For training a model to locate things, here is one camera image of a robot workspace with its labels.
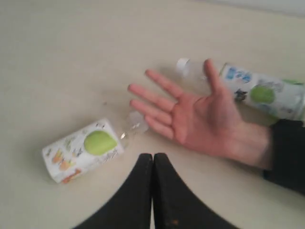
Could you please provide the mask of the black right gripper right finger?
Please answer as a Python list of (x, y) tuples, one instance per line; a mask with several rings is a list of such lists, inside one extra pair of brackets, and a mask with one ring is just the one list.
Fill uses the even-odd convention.
[(154, 155), (153, 213), (156, 229), (235, 229), (184, 183), (165, 153)]

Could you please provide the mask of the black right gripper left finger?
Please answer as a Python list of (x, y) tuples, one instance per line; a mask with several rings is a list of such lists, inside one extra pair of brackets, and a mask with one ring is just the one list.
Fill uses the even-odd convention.
[(77, 229), (149, 229), (153, 157), (140, 154), (117, 192)]

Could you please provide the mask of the black sleeved forearm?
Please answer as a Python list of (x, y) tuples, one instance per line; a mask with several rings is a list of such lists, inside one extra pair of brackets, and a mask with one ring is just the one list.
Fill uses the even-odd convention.
[(280, 119), (270, 126), (272, 135), (271, 169), (265, 180), (305, 194), (305, 126), (302, 121)]

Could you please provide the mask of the person's open bare hand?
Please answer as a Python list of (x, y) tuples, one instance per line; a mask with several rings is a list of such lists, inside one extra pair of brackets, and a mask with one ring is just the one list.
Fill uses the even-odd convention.
[(133, 83), (128, 86), (128, 91), (138, 99), (131, 100), (130, 106), (144, 115), (153, 131), (190, 150), (270, 169), (270, 129), (241, 118), (212, 60), (204, 61), (203, 71), (211, 88), (209, 96), (184, 91), (161, 74), (147, 70), (146, 76), (173, 100)]

